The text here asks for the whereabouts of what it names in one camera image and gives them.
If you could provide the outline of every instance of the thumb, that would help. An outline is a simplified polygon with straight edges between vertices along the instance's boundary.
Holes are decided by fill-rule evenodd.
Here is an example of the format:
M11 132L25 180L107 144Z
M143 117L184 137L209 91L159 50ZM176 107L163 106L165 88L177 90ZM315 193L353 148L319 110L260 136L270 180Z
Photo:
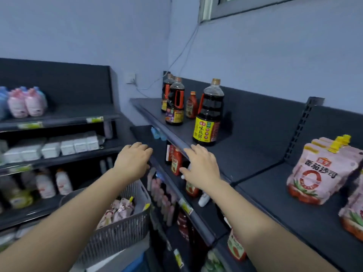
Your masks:
M191 172L190 172L187 168L180 167L179 171L180 171L180 173L182 173L182 174L184 175L184 178L185 178L186 180L188 180L188 179L189 179L189 177L190 177L190 173L191 173Z

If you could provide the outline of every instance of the window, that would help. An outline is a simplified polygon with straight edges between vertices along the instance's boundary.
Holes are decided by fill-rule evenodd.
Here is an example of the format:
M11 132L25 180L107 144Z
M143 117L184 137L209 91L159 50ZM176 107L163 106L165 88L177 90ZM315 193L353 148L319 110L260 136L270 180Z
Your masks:
M290 0L200 0L199 22Z

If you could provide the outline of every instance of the power outlet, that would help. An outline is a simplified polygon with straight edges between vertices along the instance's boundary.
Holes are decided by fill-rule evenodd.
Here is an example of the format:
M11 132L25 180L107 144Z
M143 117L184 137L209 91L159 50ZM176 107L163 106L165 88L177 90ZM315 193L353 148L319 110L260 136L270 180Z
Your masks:
M126 84L136 84L136 73L125 73L124 80Z

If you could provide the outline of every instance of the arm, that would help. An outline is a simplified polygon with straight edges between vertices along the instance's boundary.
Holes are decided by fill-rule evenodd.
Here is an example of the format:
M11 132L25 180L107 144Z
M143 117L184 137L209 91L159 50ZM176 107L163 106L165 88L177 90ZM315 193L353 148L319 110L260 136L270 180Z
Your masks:
M205 191L224 212L258 271L337 271L221 180L216 158L206 148L192 145L192 150L184 151L192 169L181 168L180 172L187 181Z
M0 254L4 272L68 272L107 208L126 186L142 177L152 149L125 146L114 168L44 219Z

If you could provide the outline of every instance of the person's left hand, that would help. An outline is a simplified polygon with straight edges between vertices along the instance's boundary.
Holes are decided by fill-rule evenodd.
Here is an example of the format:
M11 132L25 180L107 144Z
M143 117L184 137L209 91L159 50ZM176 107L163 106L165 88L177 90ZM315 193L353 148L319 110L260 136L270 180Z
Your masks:
M150 168L147 164L152 154L152 148L136 142L133 145L126 145L118 154L114 167L111 169L116 178L127 180L132 183L141 178L146 170Z

